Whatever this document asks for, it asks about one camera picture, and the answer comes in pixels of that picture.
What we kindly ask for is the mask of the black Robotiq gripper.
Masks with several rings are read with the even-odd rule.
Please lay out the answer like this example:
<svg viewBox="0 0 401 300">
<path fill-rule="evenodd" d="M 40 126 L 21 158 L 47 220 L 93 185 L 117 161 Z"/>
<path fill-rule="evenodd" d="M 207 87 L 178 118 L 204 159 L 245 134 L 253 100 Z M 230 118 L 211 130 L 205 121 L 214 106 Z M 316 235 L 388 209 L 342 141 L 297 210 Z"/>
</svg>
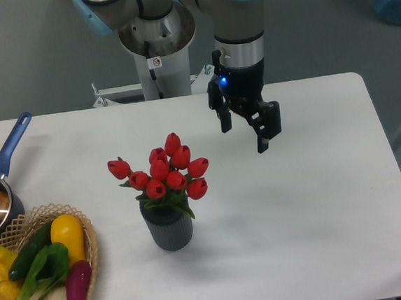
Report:
<svg viewBox="0 0 401 300">
<path fill-rule="evenodd" d="M 279 103 L 263 101 L 261 96 L 264 59 L 251 66 L 237 68 L 221 64 L 222 59 L 222 48 L 212 52 L 212 62 L 218 79 L 208 83 L 209 108 L 220 119 L 223 133 L 232 129 L 230 109 L 237 115 L 247 117 L 248 124 L 257 135 L 258 152 L 264 153 L 269 148 L 270 140 L 282 132 Z"/>
</svg>

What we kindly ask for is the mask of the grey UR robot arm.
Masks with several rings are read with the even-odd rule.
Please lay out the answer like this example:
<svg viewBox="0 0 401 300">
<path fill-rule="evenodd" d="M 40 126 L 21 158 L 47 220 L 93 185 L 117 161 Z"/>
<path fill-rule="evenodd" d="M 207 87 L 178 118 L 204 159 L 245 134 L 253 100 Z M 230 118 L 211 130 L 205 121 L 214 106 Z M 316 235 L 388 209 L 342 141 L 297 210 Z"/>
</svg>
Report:
<svg viewBox="0 0 401 300">
<path fill-rule="evenodd" d="M 98 34 L 117 32 L 134 57 L 146 100 L 191 93 L 188 48 L 195 35 L 192 10 L 211 18 L 215 47 L 208 82 L 209 108 L 221 130 L 232 114 L 244 117 L 264 152 L 281 132 L 280 106 L 262 99 L 264 85 L 263 0 L 72 0 Z"/>
</svg>

